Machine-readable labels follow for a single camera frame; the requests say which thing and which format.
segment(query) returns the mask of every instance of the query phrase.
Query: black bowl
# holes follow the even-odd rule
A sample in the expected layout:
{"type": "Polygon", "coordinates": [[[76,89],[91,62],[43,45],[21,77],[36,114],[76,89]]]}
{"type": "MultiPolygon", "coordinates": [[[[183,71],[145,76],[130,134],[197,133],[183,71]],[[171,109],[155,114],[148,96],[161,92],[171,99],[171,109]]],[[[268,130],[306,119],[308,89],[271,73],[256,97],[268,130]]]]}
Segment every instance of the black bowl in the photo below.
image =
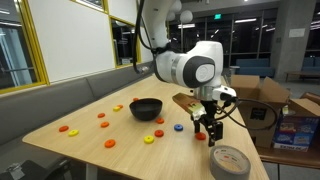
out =
{"type": "Polygon", "coordinates": [[[134,117],[142,121],[155,119],[161,112],[162,101],[159,99],[139,99],[130,104],[130,110],[134,117]]]}

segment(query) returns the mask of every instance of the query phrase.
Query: box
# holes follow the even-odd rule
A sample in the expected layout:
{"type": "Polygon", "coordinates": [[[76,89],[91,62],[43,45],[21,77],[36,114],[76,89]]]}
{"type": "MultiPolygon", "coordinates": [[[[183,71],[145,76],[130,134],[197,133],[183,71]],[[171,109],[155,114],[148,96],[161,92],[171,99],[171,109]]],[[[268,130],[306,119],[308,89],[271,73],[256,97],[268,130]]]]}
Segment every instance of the box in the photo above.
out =
{"type": "MultiPolygon", "coordinates": [[[[259,76],[233,75],[231,76],[231,88],[237,96],[243,99],[254,99],[271,105],[280,114],[282,107],[287,105],[290,92],[281,87],[271,78],[266,77],[260,87],[259,76]]],[[[248,127],[262,128],[272,124],[274,114],[264,105],[243,102],[238,106],[241,116],[248,127]]],[[[270,148],[272,144],[275,126],[269,130],[249,130],[256,146],[270,148]]]]}
{"type": "Polygon", "coordinates": [[[283,110],[274,148],[307,152],[320,120],[320,106],[309,99],[292,99],[283,110]]]}

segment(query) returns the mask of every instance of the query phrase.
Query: exit sign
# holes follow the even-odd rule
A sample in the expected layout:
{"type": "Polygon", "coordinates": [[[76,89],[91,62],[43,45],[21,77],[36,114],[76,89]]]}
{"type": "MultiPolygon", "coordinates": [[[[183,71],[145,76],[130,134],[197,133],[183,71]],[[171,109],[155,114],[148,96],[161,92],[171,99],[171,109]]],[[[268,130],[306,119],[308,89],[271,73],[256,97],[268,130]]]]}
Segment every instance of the exit sign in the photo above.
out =
{"type": "Polygon", "coordinates": [[[214,19],[221,19],[221,14],[215,14],[214,19]]]}

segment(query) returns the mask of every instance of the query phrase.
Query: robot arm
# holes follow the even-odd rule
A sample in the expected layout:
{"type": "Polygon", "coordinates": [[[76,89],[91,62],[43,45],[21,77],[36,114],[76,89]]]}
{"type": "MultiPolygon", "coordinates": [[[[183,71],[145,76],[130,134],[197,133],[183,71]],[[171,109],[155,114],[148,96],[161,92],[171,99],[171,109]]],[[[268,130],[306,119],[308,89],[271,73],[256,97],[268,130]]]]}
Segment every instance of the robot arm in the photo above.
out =
{"type": "MultiPolygon", "coordinates": [[[[169,43],[165,20],[174,1],[140,1],[145,28],[154,49],[165,48],[169,43]]],[[[221,85],[222,69],[222,45],[213,41],[200,41],[186,54],[167,50],[155,58],[155,74],[159,80],[194,88],[195,98],[203,101],[236,96],[233,89],[221,85]]]]}

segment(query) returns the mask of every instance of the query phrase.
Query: tape roll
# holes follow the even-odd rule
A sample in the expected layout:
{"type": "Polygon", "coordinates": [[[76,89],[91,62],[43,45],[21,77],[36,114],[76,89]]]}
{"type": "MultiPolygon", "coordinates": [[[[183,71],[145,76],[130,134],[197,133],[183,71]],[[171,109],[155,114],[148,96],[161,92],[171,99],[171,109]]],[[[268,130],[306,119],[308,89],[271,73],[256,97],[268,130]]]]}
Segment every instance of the tape roll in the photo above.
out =
{"type": "Polygon", "coordinates": [[[210,152],[210,170],[216,180],[249,179],[251,164],[246,155],[230,146],[214,146],[210,152]]]}

